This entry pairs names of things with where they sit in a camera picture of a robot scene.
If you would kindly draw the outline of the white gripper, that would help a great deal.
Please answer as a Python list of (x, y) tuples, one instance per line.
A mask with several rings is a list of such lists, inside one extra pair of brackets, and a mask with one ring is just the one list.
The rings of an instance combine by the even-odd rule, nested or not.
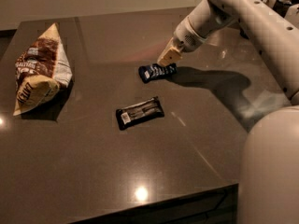
[(157, 64), (168, 66), (182, 58), (182, 52), (193, 52), (206, 42), (207, 19), (187, 16), (176, 28), (157, 59)]

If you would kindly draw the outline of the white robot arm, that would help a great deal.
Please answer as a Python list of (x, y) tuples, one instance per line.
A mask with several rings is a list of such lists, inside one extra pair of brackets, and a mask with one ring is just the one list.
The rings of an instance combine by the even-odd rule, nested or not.
[(243, 146), (237, 224), (299, 224), (299, 30), (261, 0), (202, 0), (157, 63), (169, 65), (237, 22), (259, 53), (260, 81), (288, 105), (261, 118)]

